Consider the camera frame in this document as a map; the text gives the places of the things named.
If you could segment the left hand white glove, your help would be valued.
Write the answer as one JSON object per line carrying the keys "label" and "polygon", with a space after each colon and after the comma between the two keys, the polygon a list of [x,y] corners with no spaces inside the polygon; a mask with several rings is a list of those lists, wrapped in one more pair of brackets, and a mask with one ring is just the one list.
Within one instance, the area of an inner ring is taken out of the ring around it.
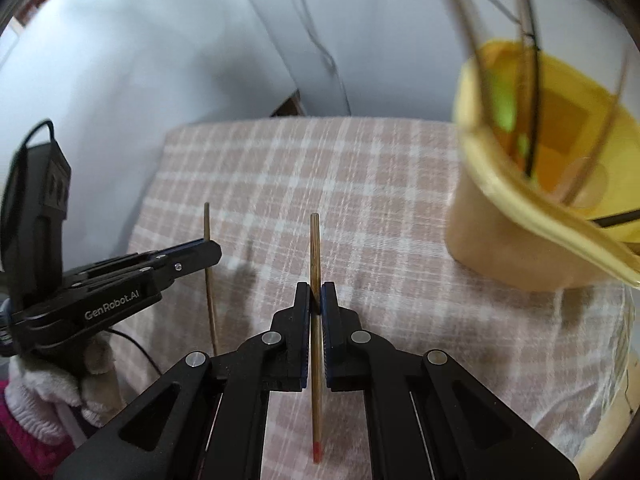
{"label": "left hand white glove", "polygon": [[59,445],[70,436],[70,421],[60,408],[78,408],[90,426],[101,428],[124,407],[108,340],[94,336],[80,355],[76,377],[53,364],[14,356],[2,400],[18,428],[44,444]]}

